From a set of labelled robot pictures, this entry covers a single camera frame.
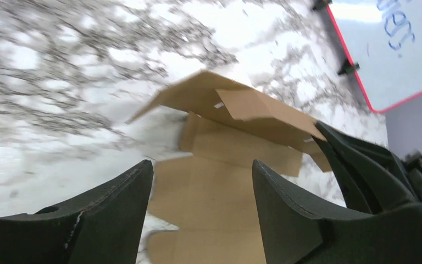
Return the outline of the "black whiteboard clip lower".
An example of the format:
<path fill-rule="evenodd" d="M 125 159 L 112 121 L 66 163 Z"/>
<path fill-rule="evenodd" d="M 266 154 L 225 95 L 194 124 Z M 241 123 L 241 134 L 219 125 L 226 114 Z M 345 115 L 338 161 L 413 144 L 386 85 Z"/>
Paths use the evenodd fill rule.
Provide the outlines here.
<path fill-rule="evenodd" d="M 343 61 L 340 69 L 338 70 L 337 75 L 341 76 L 341 75 L 352 74 L 358 69 L 360 69 L 359 63 L 355 61 L 350 61 L 349 59 L 346 58 Z"/>

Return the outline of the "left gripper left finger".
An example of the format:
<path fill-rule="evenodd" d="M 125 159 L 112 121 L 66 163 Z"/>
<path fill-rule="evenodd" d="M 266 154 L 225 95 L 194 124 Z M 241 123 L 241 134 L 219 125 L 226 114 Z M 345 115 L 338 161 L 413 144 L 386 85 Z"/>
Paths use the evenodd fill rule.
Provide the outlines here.
<path fill-rule="evenodd" d="M 143 160 L 34 214 L 0 217 L 0 263 L 135 263 L 152 182 Z"/>

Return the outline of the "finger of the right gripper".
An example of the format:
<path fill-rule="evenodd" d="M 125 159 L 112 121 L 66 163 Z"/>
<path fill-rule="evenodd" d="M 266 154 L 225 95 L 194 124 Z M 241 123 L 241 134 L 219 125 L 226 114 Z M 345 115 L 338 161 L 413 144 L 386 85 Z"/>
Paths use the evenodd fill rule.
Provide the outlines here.
<path fill-rule="evenodd" d="M 349 209 L 379 214 L 419 201 L 404 163 L 388 149 L 342 133 L 324 122 L 315 139 L 329 161 Z"/>

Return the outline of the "black whiteboard clip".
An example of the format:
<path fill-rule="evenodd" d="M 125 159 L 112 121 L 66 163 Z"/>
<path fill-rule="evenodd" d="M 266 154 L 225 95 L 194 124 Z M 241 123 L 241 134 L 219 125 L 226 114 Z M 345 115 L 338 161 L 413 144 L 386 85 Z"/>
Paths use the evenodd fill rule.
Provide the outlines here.
<path fill-rule="evenodd" d="M 332 0 L 316 0 L 312 6 L 313 11 L 320 11 L 327 8 L 332 3 Z"/>
<path fill-rule="evenodd" d="M 360 69 L 359 63 L 355 61 L 350 61 L 349 59 L 346 58 L 343 61 L 340 69 L 338 70 L 337 75 L 341 76 L 341 75 L 352 74 L 358 69 Z"/>

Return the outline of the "pink framed whiteboard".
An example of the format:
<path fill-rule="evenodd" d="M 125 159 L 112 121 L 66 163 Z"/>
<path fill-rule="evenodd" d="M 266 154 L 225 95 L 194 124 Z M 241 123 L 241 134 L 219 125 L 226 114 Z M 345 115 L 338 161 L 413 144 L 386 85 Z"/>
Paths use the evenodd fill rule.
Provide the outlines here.
<path fill-rule="evenodd" d="M 422 94 L 422 0 L 332 1 L 326 9 L 373 112 Z"/>

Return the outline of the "black whiteboard clip upper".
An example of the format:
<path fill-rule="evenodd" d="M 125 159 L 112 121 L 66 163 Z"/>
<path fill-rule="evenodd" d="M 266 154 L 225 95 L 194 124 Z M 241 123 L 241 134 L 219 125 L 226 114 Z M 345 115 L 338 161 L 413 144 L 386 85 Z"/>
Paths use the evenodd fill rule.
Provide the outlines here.
<path fill-rule="evenodd" d="M 312 6 L 313 11 L 320 11 L 327 8 L 332 3 L 332 0 L 316 0 Z"/>

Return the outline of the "brown cardboard box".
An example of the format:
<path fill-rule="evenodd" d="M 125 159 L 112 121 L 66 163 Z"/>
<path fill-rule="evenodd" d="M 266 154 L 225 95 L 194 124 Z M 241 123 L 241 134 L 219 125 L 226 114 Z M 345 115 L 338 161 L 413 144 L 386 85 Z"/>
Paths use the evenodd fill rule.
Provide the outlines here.
<path fill-rule="evenodd" d="M 152 234 L 153 263 L 265 263 L 252 163 L 298 176 L 303 154 L 330 165 L 314 142 L 315 119 L 211 71 L 169 85 L 135 115 L 169 107 L 187 113 L 178 147 L 189 157 L 159 161 L 151 214 L 178 227 Z"/>

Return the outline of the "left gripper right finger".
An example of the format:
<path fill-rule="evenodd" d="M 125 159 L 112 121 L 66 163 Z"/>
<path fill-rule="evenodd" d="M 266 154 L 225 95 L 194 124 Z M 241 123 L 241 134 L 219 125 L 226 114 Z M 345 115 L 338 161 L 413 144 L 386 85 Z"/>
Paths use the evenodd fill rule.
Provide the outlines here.
<path fill-rule="evenodd" d="M 367 214 L 252 164 L 267 263 L 422 263 L 422 203 Z"/>

